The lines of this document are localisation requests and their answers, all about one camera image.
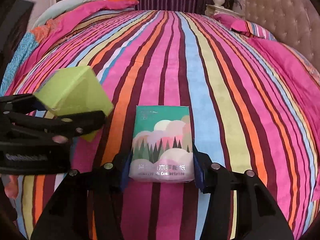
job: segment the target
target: light blue pillow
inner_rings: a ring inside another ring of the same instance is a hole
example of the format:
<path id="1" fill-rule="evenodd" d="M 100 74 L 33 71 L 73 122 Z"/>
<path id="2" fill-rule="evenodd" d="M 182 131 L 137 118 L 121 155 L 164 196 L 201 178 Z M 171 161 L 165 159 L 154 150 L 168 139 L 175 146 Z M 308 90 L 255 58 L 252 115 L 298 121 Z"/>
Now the light blue pillow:
<path id="1" fill-rule="evenodd" d="M 91 1 L 97 1 L 97 0 L 61 0 L 56 4 L 52 5 L 51 7 L 49 7 L 38 18 L 38 20 L 36 20 L 32 28 L 36 28 L 38 26 L 44 25 L 47 22 L 47 20 L 54 19 L 65 12 L 72 11 L 78 6 Z"/>

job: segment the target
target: striped comforter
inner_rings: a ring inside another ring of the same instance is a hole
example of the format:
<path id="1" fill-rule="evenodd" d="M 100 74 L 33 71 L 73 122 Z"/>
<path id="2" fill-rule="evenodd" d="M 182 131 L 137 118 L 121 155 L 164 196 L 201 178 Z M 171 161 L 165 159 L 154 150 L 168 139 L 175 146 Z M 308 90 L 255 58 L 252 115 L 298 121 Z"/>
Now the striped comforter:
<path id="1" fill-rule="evenodd" d="M 230 170 L 254 170 L 299 238 L 319 211 L 318 198 L 312 198 L 317 142 L 308 108 L 300 105 L 295 94 L 299 91 L 290 89 L 277 63 L 262 57 L 262 49 L 250 44 L 251 39 L 205 16 L 168 11 L 112 14 L 100 11 L 62 37 L 13 90 L 32 93 L 56 69 L 92 66 L 115 110 L 93 142 L 75 141 L 72 167 L 90 171 L 112 161 L 119 151 L 129 152 L 137 105 L 189 106 L 198 150 Z M 278 46 L 295 57 L 297 67 L 316 86 L 313 68 L 304 58 Z M 51 117 L 46 112 L 36 115 Z M 19 177 L 15 203 L 25 236 L 30 237 L 63 176 Z M 130 181 L 123 196 L 115 197 L 126 240 L 199 240 L 208 202 L 209 195 L 199 193 L 193 182 Z M 91 205 L 89 210 L 90 237 L 96 239 Z M 231 211 L 232 239 L 236 208 Z"/>

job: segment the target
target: green sponge block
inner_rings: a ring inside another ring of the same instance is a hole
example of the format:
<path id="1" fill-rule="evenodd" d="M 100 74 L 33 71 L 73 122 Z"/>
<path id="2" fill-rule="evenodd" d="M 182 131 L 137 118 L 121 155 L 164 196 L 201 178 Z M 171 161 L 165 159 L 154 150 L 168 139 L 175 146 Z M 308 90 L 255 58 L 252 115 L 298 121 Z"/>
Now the green sponge block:
<path id="1" fill-rule="evenodd" d="M 55 116 L 102 110 L 106 116 L 113 104 L 89 66 L 59 69 L 33 93 Z M 95 133 L 83 136 L 91 141 Z"/>

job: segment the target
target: upholstered headboard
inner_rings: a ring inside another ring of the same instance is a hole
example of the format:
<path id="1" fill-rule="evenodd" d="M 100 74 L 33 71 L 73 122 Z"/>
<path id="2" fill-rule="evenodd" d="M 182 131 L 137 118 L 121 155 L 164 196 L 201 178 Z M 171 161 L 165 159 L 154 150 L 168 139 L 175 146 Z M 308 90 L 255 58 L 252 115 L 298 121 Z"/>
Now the upholstered headboard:
<path id="1" fill-rule="evenodd" d="M 246 0 L 245 19 L 271 31 L 320 71 L 320 16 L 310 0 Z"/>

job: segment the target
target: pillow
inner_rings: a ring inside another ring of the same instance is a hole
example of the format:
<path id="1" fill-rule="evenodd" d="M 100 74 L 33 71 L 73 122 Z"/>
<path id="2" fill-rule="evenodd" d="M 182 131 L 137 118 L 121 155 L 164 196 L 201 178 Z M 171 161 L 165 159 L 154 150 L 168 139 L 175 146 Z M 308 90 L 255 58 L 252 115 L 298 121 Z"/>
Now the pillow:
<path id="1" fill-rule="evenodd" d="M 250 38 L 259 37 L 266 40 L 276 41 L 276 38 L 270 31 L 249 21 L 237 19 L 231 24 L 231 29 Z"/>
<path id="2" fill-rule="evenodd" d="M 225 13 L 219 13 L 212 16 L 213 19 L 217 20 L 218 22 L 222 23 L 225 27 L 231 30 L 231 25 L 238 20 L 238 18 Z"/>
<path id="3" fill-rule="evenodd" d="M 61 0 L 56 4 L 49 7 L 44 13 L 36 20 L 35 24 L 33 25 L 33 29 L 44 25 L 47 20 L 54 19 L 58 17 L 60 14 L 65 12 L 72 11 L 73 9 L 77 8 L 79 5 L 82 5 L 87 2 L 96 1 L 96 0 Z"/>

